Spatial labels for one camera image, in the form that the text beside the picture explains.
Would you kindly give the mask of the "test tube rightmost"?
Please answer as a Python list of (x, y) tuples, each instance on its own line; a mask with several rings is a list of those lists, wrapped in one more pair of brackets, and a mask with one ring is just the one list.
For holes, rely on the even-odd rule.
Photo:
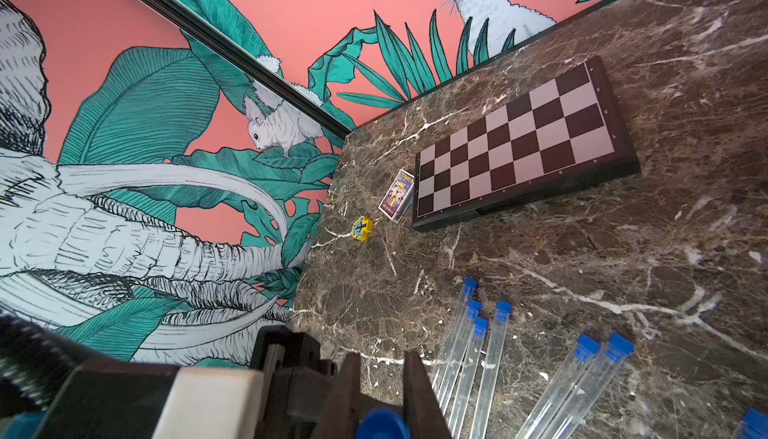
[(544, 430), (542, 438), (570, 438), (634, 349), (632, 342), (614, 333), (577, 381), (573, 392)]

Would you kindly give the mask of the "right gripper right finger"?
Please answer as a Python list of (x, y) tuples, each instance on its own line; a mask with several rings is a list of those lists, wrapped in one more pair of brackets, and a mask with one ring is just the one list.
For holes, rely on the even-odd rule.
[(404, 355), (403, 420), (411, 438), (451, 439), (426, 368), (415, 350)]

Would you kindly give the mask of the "test tube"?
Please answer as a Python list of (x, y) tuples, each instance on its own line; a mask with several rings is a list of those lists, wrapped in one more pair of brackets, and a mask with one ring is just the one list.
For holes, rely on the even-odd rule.
[(483, 439), (486, 434), (511, 310), (512, 306), (510, 303), (505, 301), (497, 302), (469, 435), (470, 439)]
[(481, 304), (474, 299), (470, 299), (467, 304), (466, 312), (459, 323), (457, 336), (449, 353), (445, 376), (438, 395), (439, 405), (444, 415), (447, 414), (450, 396), (456, 383), (468, 343), (473, 335), (475, 318), (480, 310)]
[(458, 438), (461, 433), (479, 363), (480, 350), (484, 343), (487, 329), (488, 321), (486, 319), (477, 317), (474, 320), (472, 335), (468, 342), (466, 354), (462, 363), (456, 397), (449, 419), (449, 429), (452, 438)]
[(579, 336), (518, 431), (517, 439), (536, 439), (543, 436), (547, 426), (599, 350), (600, 344), (597, 341), (586, 334)]
[(614, 333), (577, 381), (573, 392), (544, 430), (542, 438), (570, 438), (634, 349), (632, 342)]
[(440, 388), (445, 377), (448, 359), (458, 336), (458, 329), (461, 320), (465, 316), (468, 302), (473, 296), (477, 285), (477, 280), (474, 280), (471, 277), (466, 277), (463, 282), (462, 291), (459, 294), (455, 307), (453, 308), (452, 317), (448, 323), (440, 352), (434, 363), (432, 371), (431, 383), (436, 398), (439, 398), (440, 396)]

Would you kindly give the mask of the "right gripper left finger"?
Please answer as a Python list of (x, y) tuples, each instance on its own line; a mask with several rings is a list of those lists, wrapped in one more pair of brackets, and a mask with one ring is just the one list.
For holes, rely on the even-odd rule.
[(354, 405), (360, 393), (361, 357), (348, 353), (335, 376), (331, 391), (324, 404), (312, 439), (352, 439), (358, 424), (358, 410)]

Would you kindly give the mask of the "blue stopper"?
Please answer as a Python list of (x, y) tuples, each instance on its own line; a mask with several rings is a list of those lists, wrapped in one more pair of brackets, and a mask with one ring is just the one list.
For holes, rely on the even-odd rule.
[(389, 409), (376, 409), (366, 415), (355, 432), (356, 439), (409, 439), (403, 419)]

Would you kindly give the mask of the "small card box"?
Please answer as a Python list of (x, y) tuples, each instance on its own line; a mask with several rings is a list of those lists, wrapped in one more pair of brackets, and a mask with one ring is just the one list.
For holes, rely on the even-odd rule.
[(378, 209), (391, 221), (399, 222), (413, 196), (415, 177), (401, 169), (388, 188)]

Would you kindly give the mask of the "folded chess board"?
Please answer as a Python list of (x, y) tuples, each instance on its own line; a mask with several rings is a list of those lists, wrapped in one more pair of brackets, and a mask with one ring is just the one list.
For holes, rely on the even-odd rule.
[(641, 170), (598, 56), (424, 148), (415, 166), (417, 231)]

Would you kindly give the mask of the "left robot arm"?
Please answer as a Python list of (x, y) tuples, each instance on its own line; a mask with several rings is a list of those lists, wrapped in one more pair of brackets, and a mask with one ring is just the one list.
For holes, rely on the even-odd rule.
[(336, 366), (319, 343), (262, 329), (245, 369), (128, 363), (1, 317), (5, 438), (309, 438)]

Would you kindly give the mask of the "yellow small toy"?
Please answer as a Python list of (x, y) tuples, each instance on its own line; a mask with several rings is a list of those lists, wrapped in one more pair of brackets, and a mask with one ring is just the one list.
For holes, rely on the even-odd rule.
[(372, 219), (360, 216), (352, 226), (351, 235), (358, 241), (365, 242), (373, 232), (375, 223)]

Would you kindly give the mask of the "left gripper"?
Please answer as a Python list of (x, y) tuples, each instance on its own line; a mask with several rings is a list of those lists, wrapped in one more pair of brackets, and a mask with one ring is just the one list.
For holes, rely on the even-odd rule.
[[(341, 366), (321, 357), (320, 343), (286, 326), (258, 332), (249, 368), (264, 374), (256, 438), (311, 438)], [(358, 425), (376, 409), (402, 417), (402, 408), (361, 392), (354, 402)]]

